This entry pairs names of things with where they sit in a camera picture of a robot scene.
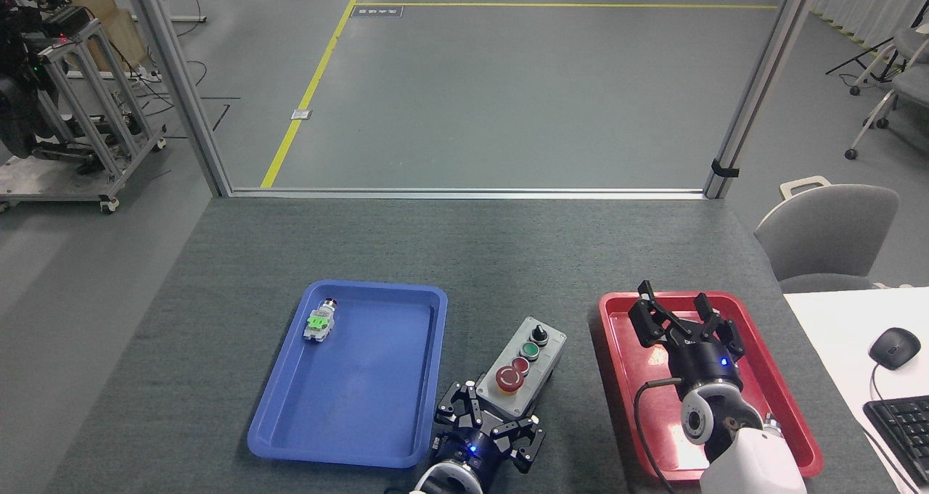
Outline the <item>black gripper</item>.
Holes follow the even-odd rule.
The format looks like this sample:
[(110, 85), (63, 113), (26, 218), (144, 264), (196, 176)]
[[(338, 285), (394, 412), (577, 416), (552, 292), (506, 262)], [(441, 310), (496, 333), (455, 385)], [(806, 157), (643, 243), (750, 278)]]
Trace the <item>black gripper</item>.
[(477, 382), (452, 382), (435, 408), (435, 424), (445, 426), (433, 440), (435, 461), (451, 460), (467, 465), (481, 484), (492, 484), (505, 460), (527, 474), (544, 443), (540, 418), (530, 415), (498, 424), (492, 437), (486, 435), (485, 409), (477, 392)]
[(743, 391), (743, 380), (736, 366), (745, 355), (739, 329), (713, 308), (706, 293), (701, 292), (694, 299), (703, 322), (699, 342), (687, 341), (687, 325), (657, 301), (650, 280), (643, 280), (637, 293), (638, 298), (628, 311), (631, 325), (642, 347), (666, 345), (671, 377), (681, 381), (676, 385), (679, 399), (711, 382), (726, 382)]

